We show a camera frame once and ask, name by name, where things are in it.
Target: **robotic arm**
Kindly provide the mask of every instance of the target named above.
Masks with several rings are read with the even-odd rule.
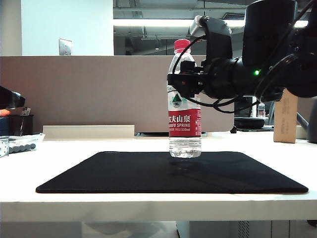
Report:
[[[307,27],[294,28],[310,7]],[[190,101],[200,92],[218,99],[213,104],[199,103],[216,110],[242,96],[256,96],[258,103],[279,101],[284,88],[299,97],[316,96],[317,0],[311,0],[297,17],[296,10],[294,0],[260,0],[249,5],[243,54],[235,59],[226,23],[196,16],[190,33],[198,38],[188,48],[198,40],[206,40],[206,60],[202,67],[182,62],[180,74],[168,75],[168,84]],[[220,103],[222,99],[231,100]]]
[[[24,106],[25,98],[0,86],[0,109],[14,109]]]

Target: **clear plastic bottle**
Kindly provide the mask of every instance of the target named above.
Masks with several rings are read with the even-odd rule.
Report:
[[[175,41],[175,56],[170,64],[168,73],[173,67],[182,51],[190,44],[189,40]],[[184,60],[194,61],[190,49],[182,56],[175,73],[180,72],[180,63]],[[172,157],[195,158],[202,151],[201,109],[200,105],[182,98],[172,86],[167,85],[168,122],[169,122],[169,152]]]
[[[265,104],[260,103],[258,105],[258,117],[264,118],[265,117]]]

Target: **electrical outlet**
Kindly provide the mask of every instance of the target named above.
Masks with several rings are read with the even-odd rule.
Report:
[[[59,40],[59,55],[71,56],[72,41],[60,39]]]

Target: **gray partition wall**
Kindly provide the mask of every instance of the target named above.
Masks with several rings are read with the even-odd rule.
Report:
[[[194,56],[200,62],[204,56]],[[1,57],[1,85],[26,97],[34,131],[43,125],[167,125],[166,72],[172,56]],[[207,96],[202,101],[212,102]],[[232,110],[233,105],[223,107]],[[202,107],[203,131],[228,131],[233,115]]]

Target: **white desk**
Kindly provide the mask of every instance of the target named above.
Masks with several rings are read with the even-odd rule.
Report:
[[[317,144],[274,143],[272,132],[213,133],[203,151],[239,151],[307,186],[306,194],[39,194],[35,188],[100,151],[168,151],[166,137],[44,141],[0,158],[0,221],[317,219]]]

